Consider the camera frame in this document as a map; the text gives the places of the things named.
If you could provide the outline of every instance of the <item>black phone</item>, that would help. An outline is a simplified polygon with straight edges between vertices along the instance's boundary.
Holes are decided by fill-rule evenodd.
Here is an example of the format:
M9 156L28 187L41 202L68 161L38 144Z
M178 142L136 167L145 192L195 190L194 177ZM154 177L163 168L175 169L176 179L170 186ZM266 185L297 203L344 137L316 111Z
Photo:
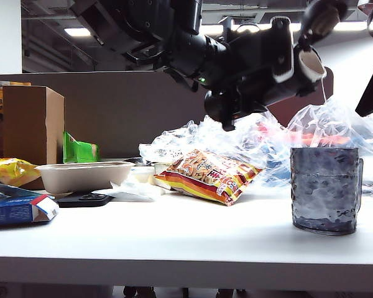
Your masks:
M60 208L99 207L109 203L113 197L91 192L74 192L69 196L55 200Z

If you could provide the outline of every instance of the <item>clear plastic bag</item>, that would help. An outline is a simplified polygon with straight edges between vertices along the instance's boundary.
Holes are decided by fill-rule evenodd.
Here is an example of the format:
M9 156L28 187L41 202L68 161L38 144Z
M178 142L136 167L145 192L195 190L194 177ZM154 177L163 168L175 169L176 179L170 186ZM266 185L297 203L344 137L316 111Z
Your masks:
M282 187L290 182L292 147L358 147L360 156L373 155L373 120L361 118L332 97L322 106L306 106L287 128L270 113L251 114L225 132L208 116L199 125L190 121L180 129L164 132L151 145L140 145L143 158L172 163L199 149L264 168L255 186Z
M288 135L270 113L251 114L235 123L236 129L225 132L221 124L206 116L196 125L163 132L152 144L140 144L140 155L149 161L173 163L189 151L199 149L264 168L257 184L279 186L290 178Z
M362 118L332 97L322 106L306 106L288 125L293 147L358 148L373 155L373 120Z

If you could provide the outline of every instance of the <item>blue box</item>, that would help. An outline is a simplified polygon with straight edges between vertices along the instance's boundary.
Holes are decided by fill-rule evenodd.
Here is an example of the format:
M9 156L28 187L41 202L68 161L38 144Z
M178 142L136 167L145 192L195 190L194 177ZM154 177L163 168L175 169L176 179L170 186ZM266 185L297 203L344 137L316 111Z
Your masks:
M45 194L0 184L0 225L49 221L58 210Z

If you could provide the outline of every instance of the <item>yellow snack bag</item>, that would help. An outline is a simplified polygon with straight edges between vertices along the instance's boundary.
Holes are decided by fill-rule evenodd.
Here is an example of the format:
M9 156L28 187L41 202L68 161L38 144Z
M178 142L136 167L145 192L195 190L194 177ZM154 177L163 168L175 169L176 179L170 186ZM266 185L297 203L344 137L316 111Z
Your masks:
M21 186L40 177L39 170L24 160L0 158L0 183Z
M238 160L193 150L155 177L176 191L230 206L261 171Z

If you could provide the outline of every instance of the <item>ceiling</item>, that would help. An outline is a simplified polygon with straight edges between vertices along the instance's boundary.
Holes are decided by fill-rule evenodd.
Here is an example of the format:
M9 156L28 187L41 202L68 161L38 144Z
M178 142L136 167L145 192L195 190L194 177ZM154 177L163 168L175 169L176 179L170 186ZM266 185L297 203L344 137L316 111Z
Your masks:
M306 0L205 0L203 24L215 24L224 16L245 17L268 23L273 16L299 22ZM348 0L348 20L364 20L357 0ZM124 70L121 56L102 49L93 37L74 38L64 28L81 27L68 7L72 0L21 0L23 68L25 72Z

